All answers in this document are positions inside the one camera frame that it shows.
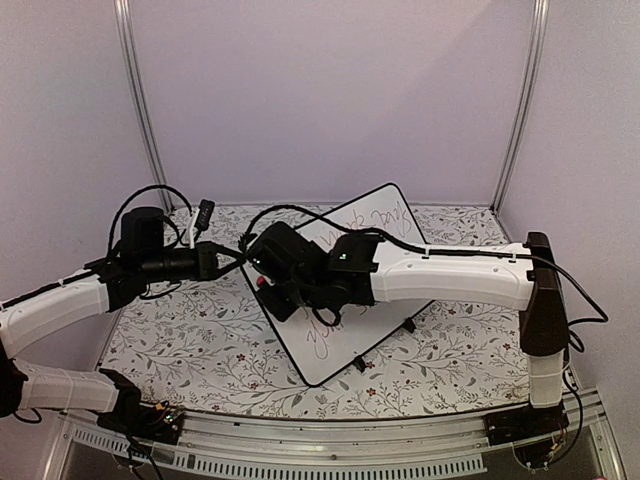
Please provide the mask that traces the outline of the white dry-erase whiteboard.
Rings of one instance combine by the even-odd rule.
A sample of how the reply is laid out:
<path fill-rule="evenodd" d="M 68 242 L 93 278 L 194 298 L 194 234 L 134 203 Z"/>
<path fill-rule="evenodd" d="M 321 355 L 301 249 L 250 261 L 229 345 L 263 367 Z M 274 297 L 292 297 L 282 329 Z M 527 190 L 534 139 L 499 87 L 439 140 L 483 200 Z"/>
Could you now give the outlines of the white dry-erase whiteboard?
<path fill-rule="evenodd" d="M 293 281 L 307 308 L 286 322 L 262 311 L 303 383 L 317 387 L 350 365 L 363 370 L 366 353 L 393 333 L 413 330 L 427 300 L 377 303 L 369 293 L 374 251 L 385 231 L 407 244 L 424 235 L 401 192 L 387 183 L 300 225 L 274 222 L 247 242 L 242 271 L 256 299 L 256 280 Z"/>

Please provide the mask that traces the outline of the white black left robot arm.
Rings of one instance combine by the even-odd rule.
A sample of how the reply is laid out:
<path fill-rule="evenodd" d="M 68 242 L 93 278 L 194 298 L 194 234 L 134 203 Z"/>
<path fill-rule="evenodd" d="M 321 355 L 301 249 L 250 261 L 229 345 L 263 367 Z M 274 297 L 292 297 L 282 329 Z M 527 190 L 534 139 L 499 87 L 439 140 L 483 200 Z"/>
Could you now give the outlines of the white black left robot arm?
<path fill-rule="evenodd" d="M 243 262 L 241 252 L 200 242 L 214 205 L 204 201 L 184 234 L 186 244 L 166 243 L 174 223 L 158 207 L 136 207 L 122 215 L 120 239 L 107 254 L 57 282 L 1 305 L 1 414 L 21 410 L 88 410 L 101 427 L 154 439 L 175 431 L 164 406 L 143 405 L 142 394 L 124 375 L 110 369 L 80 372 L 19 361 L 21 351 L 81 320 L 113 313 L 136 299 L 149 298 L 154 283 L 217 280 Z"/>

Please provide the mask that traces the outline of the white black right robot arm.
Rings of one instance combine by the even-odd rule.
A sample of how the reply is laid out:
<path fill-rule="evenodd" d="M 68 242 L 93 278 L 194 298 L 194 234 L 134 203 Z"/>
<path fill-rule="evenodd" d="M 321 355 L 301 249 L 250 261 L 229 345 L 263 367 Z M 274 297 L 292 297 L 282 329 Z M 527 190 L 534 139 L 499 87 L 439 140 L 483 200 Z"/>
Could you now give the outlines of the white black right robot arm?
<path fill-rule="evenodd" d="M 483 303 L 519 313 L 519 345 L 527 359 L 529 405 L 517 427 L 537 436 L 552 424 L 562 397 L 569 343 L 561 282 L 545 235 L 497 247 L 409 244 L 375 228 L 347 230 L 325 251 L 277 222 L 247 233 L 242 250 L 261 274 L 260 302 L 281 322 L 299 309 L 340 324 L 348 305 L 409 300 Z"/>

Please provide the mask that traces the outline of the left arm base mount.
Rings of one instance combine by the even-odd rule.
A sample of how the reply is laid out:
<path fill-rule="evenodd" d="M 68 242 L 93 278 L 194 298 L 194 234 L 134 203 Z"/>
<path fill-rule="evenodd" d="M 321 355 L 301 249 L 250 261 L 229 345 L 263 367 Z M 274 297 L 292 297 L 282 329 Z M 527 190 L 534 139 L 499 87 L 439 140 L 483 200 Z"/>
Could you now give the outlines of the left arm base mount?
<path fill-rule="evenodd" d="M 183 410 L 168 402 L 156 405 L 144 404 L 140 389 L 124 375 L 115 370 L 100 369 L 114 383 L 117 390 L 113 409 L 97 414 L 97 425 L 101 428 L 144 440 L 176 445 L 184 424 Z"/>

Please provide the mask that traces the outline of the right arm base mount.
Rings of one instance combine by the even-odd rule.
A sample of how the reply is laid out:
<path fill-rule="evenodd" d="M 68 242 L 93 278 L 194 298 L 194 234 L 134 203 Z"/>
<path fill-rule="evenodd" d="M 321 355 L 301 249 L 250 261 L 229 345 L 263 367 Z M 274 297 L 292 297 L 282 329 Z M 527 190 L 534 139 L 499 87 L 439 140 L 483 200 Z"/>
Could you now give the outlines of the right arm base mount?
<path fill-rule="evenodd" d="M 491 446 L 503 445 L 561 431 L 569 426 L 563 404 L 548 408 L 525 406 L 482 417 Z"/>

